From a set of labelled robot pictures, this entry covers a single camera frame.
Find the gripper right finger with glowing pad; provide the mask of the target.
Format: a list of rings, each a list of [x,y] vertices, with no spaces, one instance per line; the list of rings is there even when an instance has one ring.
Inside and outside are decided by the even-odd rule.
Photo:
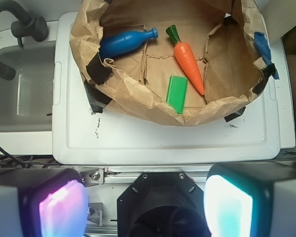
[[[296,237],[296,159],[214,164],[204,211],[214,237]]]

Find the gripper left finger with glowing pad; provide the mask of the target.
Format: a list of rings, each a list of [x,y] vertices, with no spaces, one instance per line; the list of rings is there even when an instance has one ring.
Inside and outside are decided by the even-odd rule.
[[[72,168],[0,168],[0,237],[81,237],[88,194]]]

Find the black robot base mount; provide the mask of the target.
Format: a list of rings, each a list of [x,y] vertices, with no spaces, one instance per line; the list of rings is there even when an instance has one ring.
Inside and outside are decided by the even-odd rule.
[[[144,172],[117,198],[117,234],[210,237],[203,199],[184,172]]]

